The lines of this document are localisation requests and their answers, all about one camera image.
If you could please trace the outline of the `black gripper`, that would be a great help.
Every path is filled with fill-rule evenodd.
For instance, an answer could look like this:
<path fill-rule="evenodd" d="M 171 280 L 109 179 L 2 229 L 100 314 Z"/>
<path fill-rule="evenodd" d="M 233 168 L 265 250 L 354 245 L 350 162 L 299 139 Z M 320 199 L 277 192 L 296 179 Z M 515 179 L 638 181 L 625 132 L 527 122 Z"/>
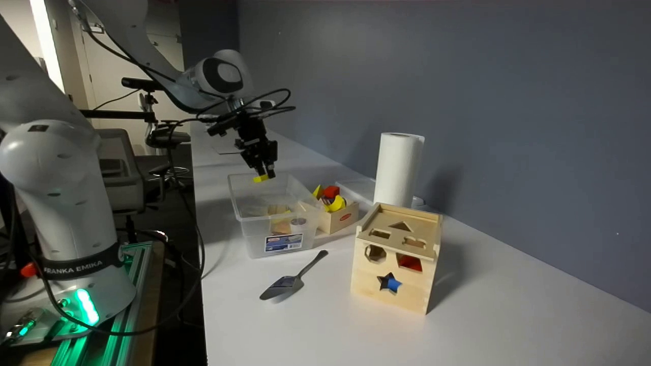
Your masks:
<path fill-rule="evenodd" d="M 248 161 L 250 161 L 250 167 L 257 171 L 257 175 L 273 179 L 277 175 L 274 172 L 277 142 L 267 136 L 265 122 L 261 118 L 243 118 L 236 132 L 238 132 L 236 145 L 244 157 L 250 157 Z"/>

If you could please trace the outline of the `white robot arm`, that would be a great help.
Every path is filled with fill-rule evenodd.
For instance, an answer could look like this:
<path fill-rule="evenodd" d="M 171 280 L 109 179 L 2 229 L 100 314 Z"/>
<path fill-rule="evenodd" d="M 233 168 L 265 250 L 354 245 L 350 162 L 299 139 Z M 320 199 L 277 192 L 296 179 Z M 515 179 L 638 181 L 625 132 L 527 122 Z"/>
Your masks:
<path fill-rule="evenodd" d="M 191 113 L 214 111 L 214 134 L 236 130 L 236 147 L 257 175 L 274 175 L 277 142 L 248 103 L 243 55 L 222 48 L 193 66 L 174 66 L 146 34 L 149 0 L 67 0 L 100 19 L 113 42 Z M 136 296 L 121 259 L 109 191 L 100 172 L 100 136 L 42 72 L 12 29 L 2 33 L 0 172 L 36 227 L 42 279 L 71 290 L 90 323 L 124 310 Z"/>

